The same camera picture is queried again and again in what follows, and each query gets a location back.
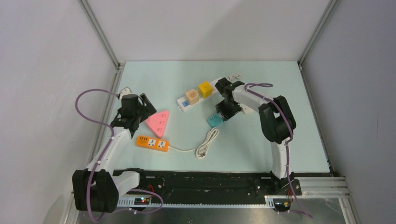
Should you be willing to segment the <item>white multicolour power strip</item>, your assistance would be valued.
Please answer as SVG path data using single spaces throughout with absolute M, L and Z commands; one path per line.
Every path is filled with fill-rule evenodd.
M 210 82 L 205 81 L 200 83 L 196 88 L 188 90 L 183 97 L 177 100 L 179 110 L 186 112 L 217 95 L 219 91 L 216 89 L 215 84 L 221 79 L 223 77 L 216 78 Z

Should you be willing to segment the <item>beige cube socket adapter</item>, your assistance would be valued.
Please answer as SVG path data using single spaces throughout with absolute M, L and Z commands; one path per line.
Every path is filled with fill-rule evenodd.
M 189 105 L 194 105 L 199 101 L 199 93 L 195 89 L 191 89 L 185 93 L 185 98 Z

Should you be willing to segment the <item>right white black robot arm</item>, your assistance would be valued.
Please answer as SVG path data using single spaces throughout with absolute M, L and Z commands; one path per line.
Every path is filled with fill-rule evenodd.
M 274 193 L 283 195 L 290 189 L 290 142 L 294 137 L 297 124 L 287 99 L 284 96 L 269 97 L 253 90 L 254 87 L 273 87 L 268 83 L 231 83 L 227 78 L 219 79 L 215 88 L 223 97 L 216 104 L 216 115 L 207 122 L 216 127 L 242 111 L 242 107 L 252 109 L 260 117 L 264 137 L 271 143 L 272 169 L 271 188 Z

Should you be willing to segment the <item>pink triangular power socket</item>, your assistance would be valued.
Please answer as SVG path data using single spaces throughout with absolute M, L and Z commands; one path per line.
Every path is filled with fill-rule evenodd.
M 157 112 L 145 120 L 146 126 L 158 138 L 162 138 L 168 123 L 170 112 L 165 110 Z

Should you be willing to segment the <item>teal power strip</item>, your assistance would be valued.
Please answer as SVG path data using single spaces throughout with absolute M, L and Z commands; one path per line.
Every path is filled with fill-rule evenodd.
M 216 113 L 207 119 L 207 124 L 211 127 L 217 127 L 224 122 L 222 114 Z

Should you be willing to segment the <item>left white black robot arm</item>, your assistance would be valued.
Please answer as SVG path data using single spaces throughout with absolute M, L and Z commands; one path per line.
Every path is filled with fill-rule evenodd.
M 111 130 L 108 142 L 85 169 L 76 170 L 72 176 L 75 206 L 79 211 L 112 213 L 120 196 L 130 190 L 142 194 L 147 189 L 147 181 L 138 172 L 123 171 L 118 176 L 114 176 L 113 172 L 140 123 L 157 110 L 144 93 L 118 94 L 117 97 L 121 107 L 108 125 Z

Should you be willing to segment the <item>yellow cube socket adapter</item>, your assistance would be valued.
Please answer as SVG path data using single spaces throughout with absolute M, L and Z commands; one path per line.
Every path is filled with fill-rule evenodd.
M 212 95 L 213 88 L 209 82 L 205 81 L 198 85 L 198 93 L 202 98 L 207 98 Z

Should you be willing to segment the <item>small white plug adapter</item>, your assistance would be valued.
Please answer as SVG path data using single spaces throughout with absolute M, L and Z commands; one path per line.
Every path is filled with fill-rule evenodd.
M 246 105 L 241 105 L 241 108 L 242 108 L 242 112 L 244 114 L 250 114 L 250 113 L 252 113 L 254 111 L 251 108 L 247 107 Z

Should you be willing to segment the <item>orange power strip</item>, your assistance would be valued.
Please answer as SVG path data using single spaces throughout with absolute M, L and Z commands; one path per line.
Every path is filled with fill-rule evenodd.
M 160 152 L 168 152 L 169 142 L 167 140 L 158 139 L 149 136 L 138 136 L 135 142 L 136 146 L 156 150 Z

